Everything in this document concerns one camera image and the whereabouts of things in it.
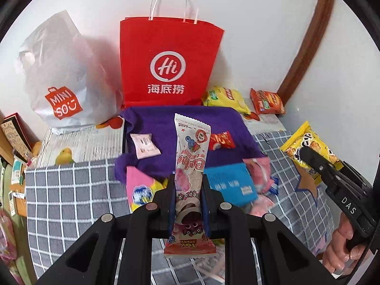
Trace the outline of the person's right hand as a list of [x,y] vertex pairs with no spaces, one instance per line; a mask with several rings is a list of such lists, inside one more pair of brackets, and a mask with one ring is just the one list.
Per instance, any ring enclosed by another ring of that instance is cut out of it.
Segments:
[[322,257],[322,264],[330,273],[341,272],[343,275],[348,275],[360,260],[366,245],[358,244],[348,250],[347,241],[351,240],[353,236],[354,229],[349,219],[342,213],[339,226],[332,233],[332,240],[326,247]]

